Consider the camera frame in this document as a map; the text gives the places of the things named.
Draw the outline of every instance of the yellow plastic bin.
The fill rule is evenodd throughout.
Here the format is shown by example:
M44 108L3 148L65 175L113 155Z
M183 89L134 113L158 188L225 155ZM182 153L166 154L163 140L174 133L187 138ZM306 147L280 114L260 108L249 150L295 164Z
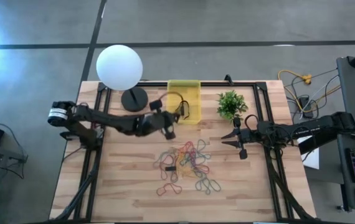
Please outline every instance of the yellow plastic bin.
M200 80L170 80L168 91L175 91L183 96L189 103L189 117L181 117L180 124L197 124L201 120L201 81ZM179 96L169 94L166 100L166 110L174 113L179 107L181 99Z

